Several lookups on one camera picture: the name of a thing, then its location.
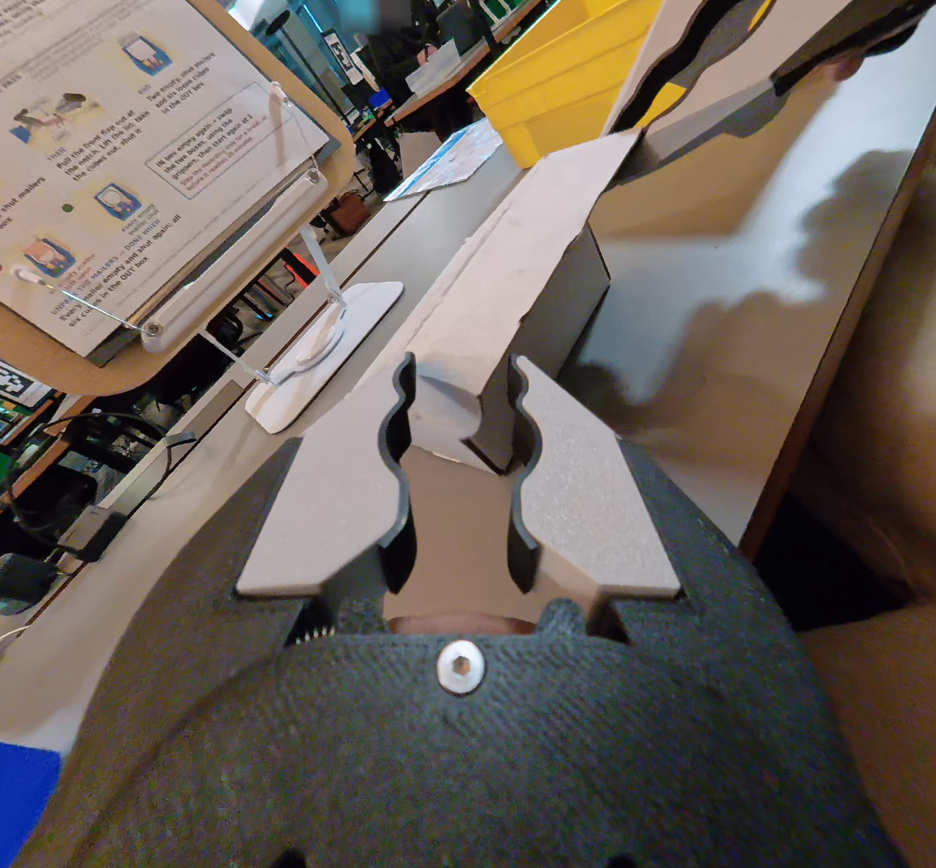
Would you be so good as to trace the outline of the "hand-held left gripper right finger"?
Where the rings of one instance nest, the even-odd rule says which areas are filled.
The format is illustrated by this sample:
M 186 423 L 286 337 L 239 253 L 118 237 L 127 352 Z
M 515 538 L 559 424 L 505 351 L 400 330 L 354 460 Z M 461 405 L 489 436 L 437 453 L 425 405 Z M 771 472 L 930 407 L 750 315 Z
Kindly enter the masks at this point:
M 531 359 L 509 361 L 517 462 L 507 565 L 522 593 L 581 607 L 682 591 L 617 435 Z

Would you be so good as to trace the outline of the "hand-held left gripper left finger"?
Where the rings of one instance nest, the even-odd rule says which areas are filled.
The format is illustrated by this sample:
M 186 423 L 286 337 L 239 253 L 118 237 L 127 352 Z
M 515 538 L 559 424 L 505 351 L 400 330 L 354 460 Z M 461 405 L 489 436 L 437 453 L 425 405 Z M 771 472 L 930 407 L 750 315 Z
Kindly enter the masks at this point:
M 400 593 L 417 551 L 401 461 L 416 362 L 362 381 L 301 436 L 236 584 L 255 599 Z

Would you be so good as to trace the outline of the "yellow plastic bin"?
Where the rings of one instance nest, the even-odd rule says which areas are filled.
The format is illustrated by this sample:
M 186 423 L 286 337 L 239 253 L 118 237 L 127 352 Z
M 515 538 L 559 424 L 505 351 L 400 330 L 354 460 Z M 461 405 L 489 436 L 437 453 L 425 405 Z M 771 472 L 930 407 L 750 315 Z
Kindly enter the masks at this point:
M 521 169 L 598 138 L 663 0 L 558 0 L 468 91 Z

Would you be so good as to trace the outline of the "white cardboard mailer box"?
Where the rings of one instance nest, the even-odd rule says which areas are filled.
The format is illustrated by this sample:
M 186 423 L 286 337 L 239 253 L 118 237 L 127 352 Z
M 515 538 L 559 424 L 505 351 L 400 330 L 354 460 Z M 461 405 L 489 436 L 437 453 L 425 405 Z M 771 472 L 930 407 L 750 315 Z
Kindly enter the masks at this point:
M 487 473 L 513 460 L 508 361 L 564 366 L 610 274 L 589 218 L 640 131 L 547 155 L 467 238 L 358 385 L 415 356 L 414 443 Z

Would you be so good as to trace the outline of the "grey desk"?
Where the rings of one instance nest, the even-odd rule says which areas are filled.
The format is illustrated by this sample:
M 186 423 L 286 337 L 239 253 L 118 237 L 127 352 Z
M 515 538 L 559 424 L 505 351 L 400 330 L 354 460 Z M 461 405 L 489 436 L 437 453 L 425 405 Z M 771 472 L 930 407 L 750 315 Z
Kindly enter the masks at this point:
M 819 70 L 755 135 L 720 136 L 595 204 L 610 288 L 563 371 L 606 370 L 620 428 L 733 543 L 750 536 L 794 420 L 839 357 L 839 326 L 883 255 L 934 137 L 934 12 L 850 79 Z M 404 297 L 282 434 L 244 411 L 240 372 L 186 416 L 188 447 L 102 559 L 42 610 L 2 619 L 2 742 L 66 755 L 98 680 L 170 561 L 287 437 L 364 376 L 462 243 L 521 183 L 499 149 L 463 183 L 384 207 L 333 263 Z

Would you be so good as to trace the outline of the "black power adapter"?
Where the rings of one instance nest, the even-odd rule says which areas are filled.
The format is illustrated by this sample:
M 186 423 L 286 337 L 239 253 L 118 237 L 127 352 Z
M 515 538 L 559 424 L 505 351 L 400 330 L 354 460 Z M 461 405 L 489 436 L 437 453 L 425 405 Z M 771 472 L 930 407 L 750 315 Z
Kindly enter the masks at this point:
M 120 511 L 89 505 L 60 535 L 57 546 L 82 563 L 96 563 L 127 521 Z

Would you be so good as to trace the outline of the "brown bag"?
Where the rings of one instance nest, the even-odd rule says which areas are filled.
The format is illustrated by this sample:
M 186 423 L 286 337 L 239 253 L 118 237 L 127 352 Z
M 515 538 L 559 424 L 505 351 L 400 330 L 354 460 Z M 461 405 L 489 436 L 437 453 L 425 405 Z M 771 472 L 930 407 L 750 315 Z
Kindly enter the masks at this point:
M 353 235 L 370 217 L 371 211 L 357 191 L 348 191 L 335 197 L 323 210 L 323 218 L 339 237 Z

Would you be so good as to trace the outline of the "blue and white paper sheet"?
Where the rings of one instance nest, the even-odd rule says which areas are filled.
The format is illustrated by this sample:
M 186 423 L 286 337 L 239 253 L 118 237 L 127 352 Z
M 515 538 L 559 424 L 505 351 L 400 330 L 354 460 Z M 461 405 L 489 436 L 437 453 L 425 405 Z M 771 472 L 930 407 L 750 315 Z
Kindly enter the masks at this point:
M 390 203 L 465 182 L 503 146 L 503 138 L 488 119 L 466 126 L 445 140 L 383 201 Z

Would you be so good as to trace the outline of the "black and white marker tag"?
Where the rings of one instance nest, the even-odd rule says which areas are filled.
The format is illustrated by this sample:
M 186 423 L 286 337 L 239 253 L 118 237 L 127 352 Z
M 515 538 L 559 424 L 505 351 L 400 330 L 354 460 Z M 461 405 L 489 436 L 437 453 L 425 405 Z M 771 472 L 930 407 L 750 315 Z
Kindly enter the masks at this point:
M 32 411 L 53 389 L 1 361 L 1 400 L 17 408 Z

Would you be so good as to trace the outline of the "wooden backing board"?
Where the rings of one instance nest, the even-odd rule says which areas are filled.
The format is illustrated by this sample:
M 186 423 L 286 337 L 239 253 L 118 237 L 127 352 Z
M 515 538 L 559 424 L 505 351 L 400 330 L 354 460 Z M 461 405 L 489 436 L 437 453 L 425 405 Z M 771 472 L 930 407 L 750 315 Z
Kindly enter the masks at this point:
M 330 140 L 325 145 L 328 156 L 323 158 L 317 155 L 316 159 L 322 172 L 322 182 L 328 182 L 329 189 L 316 192 L 315 198 L 308 200 L 302 211 L 294 206 L 287 224 L 250 258 L 230 282 L 216 285 L 211 300 L 204 301 L 198 313 L 182 325 L 179 336 L 158 352 L 148 351 L 135 337 L 126 341 L 113 359 L 99 367 L 2 306 L 2 361 L 57 391 L 111 395 L 142 385 L 194 338 L 201 325 L 211 321 L 239 296 L 242 289 L 249 287 L 253 279 L 261 275 L 298 235 L 300 227 L 315 217 L 350 179 L 354 144 L 349 129 L 329 105 L 214 0 L 183 1 L 209 22 L 264 77 L 277 82 L 294 106 L 307 113 L 328 134 Z

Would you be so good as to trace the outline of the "printed instruction sheet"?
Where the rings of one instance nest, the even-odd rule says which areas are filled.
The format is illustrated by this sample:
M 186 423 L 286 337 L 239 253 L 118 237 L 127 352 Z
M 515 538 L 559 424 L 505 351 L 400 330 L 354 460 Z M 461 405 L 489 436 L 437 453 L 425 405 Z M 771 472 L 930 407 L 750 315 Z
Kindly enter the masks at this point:
M 332 141 L 186 0 L 2 0 L 2 305 L 86 358 Z

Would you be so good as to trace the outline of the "blue plastic bin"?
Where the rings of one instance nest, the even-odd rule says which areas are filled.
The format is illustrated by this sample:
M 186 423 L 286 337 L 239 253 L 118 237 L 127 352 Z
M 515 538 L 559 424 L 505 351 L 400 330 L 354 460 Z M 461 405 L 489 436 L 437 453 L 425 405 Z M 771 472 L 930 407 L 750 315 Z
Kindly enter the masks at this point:
M 11 866 L 39 823 L 61 769 L 53 750 L 1 743 L 2 867 Z

